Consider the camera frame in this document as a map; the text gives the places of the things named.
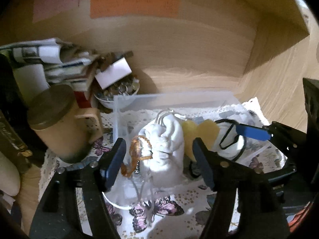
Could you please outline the black elastic hair band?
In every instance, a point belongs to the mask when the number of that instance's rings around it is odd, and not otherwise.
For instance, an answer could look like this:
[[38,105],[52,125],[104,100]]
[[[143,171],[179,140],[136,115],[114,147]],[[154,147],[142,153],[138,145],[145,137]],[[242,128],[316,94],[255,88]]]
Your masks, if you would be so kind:
[[239,123],[231,119],[220,119],[216,120],[215,123],[220,131],[213,145],[213,151],[223,158],[237,161],[247,145],[247,139],[236,132]]

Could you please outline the yellow heart sponge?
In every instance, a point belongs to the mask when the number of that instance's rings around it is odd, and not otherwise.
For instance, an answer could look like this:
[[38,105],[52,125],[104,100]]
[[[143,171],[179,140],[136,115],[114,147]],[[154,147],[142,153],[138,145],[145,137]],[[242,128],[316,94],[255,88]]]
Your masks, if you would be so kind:
[[206,148],[211,149],[219,135],[220,128],[214,121],[207,119],[200,124],[192,120],[186,120],[182,123],[184,135],[184,154],[192,161],[196,162],[192,151],[192,143],[196,138],[201,138]]

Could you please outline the beige mug with lid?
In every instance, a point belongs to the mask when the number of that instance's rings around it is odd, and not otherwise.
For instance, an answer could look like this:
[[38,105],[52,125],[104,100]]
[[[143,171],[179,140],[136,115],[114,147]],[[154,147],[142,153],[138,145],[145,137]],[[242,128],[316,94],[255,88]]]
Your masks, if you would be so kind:
[[103,136],[97,108],[81,109],[69,85],[53,85],[30,103],[28,124],[62,161],[83,160],[92,144]]

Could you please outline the butterfly lace tablecloth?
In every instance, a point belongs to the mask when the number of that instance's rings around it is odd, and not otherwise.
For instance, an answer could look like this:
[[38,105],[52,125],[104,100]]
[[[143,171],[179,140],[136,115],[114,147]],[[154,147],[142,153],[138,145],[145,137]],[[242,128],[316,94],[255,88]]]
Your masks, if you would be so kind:
[[[129,132],[133,127],[143,127],[154,120],[158,112],[159,110],[128,112]],[[257,97],[251,98],[242,105],[226,105],[217,110],[213,110],[213,108],[203,108],[201,110],[190,108],[185,114],[194,116],[194,118],[207,119],[206,113],[209,113],[209,118],[214,120],[226,118],[239,122],[241,118],[248,125],[270,124],[262,113]],[[94,143],[94,148],[84,159],[84,163],[99,160],[104,152],[108,153],[110,151],[113,140],[111,135],[111,131],[104,132],[103,138]],[[248,139],[246,146],[239,163],[255,170],[266,173],[279,170],[287,159],[270,142]],[[51,150],[47,149],[44,164],[40,169],[38,201],[41,200],[55,171],[60,166],[66,169],[71,166],[70,169],[73,170],[78,169],[80,164],[66,164],[57,158]],[[111,199],[110,193],[106,194],[105,204],[120,238],[200,238],[217,194],[207,188],[202,178],[193,179],[191,176],[189,177],[190,182],[182,186],[181,189],[174,190],[173,194],[157,197],[153,200],[153,203],[151,203],[151,200],[148,202],[145,200],[134,206],[131,204],[128,206],[128,210],[125,209],[124,203],[112,205],[110,202],[114,201],[108,201],[108,199]],[[76,189],[76,197],[82,230],[85,234],[92,236],[81,188]],[[238,191],[236,192],[229,233],[235,232],[239,224],[240,213],[237,211],[237,207]]]

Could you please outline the clear plastic storage box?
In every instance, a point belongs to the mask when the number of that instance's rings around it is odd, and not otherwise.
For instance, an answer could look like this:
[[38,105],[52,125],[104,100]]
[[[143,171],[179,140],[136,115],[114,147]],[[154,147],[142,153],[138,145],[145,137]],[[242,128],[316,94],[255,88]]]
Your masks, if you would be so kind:
[[[182,135],[182,123],[193,120],[232,119],[239,123],[262,127],[270,122],[264,117],[257,98],[245,103],[231,92],[182,92],[167,94],[141,94],[132,97],[115,96],[112,114],[113,139],[122,138],[129,146],[137,135],[144,135],[146,125],[169,127],[166,133],[170,146],[175,147]],[[140,164],[139,172],[130,178],[119,174],[107,200],[119,209],[129,210],[139,201],[146,201],[159,193],[159,197],[177,194],[195,184],[187,171],[188,157],[177,157],[176,164],[169,164],[165,181],[154,177],[147,164]]]

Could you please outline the dark wine bottle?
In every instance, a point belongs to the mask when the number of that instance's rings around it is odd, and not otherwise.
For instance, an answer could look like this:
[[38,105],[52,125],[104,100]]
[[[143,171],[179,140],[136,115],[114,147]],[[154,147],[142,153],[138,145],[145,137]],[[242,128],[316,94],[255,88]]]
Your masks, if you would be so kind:
[[15,133],[31,151],[32,155],[28,157],[28,160],[37,167],[41,167],[48,148],[28,124],[28,107],[5,55],[1,55],[1,111]]

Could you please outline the white cylindrical candle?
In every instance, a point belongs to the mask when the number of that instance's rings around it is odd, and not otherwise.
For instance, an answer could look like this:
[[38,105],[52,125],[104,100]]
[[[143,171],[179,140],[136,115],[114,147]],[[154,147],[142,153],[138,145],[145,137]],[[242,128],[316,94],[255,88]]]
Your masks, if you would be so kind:
[[21,186],[20,174],[2,152],[0,156],[0,189],[9,196],[16,196]]

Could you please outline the white bowl of trinkets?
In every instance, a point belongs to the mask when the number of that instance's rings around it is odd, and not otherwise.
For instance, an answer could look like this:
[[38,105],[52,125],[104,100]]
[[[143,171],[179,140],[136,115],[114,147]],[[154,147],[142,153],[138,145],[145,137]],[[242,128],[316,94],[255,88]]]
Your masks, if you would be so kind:
[[102,106],[112,110],[114,96],[134,96],[138,93],[139,89],[139,78],[136,75],[129,74],[105,89],[101,89],[99,84],[95,84],[93,94]]

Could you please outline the white small card box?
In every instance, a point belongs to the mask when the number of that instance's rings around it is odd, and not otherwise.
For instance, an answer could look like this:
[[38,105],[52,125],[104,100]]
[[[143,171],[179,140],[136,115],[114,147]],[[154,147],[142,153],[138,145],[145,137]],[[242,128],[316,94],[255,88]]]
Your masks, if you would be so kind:
[[131,74],[132,70],[125,58],[111,64],[106,70],[95,75],[101,89],[105,89],[115,82],[121,80],[127,75]]

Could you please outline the stack of newspapers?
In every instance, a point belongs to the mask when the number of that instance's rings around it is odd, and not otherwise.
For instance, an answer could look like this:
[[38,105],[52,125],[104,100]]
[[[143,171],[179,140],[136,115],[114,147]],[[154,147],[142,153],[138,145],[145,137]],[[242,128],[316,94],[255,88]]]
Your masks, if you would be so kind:
[[70,84],[74,91],[87,92],[96,73],[96,50],[59,38],[29,40],[1,46],[10,61],[18,66],[41,64],[48,83]]

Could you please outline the orange sticky note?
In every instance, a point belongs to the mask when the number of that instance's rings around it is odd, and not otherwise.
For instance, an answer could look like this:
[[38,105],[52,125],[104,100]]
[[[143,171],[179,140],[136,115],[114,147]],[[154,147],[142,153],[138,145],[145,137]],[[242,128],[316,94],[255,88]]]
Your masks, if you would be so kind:
[[90,17],[141,15],[175,18],[180,0],[90,0]]

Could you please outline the pink sticky note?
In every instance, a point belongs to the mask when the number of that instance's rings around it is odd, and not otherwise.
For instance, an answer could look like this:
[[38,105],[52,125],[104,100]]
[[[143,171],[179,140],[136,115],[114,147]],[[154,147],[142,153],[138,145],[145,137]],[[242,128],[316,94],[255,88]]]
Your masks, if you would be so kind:
[[37,23],[78,7],[80,0],[34,0],[32,22]]

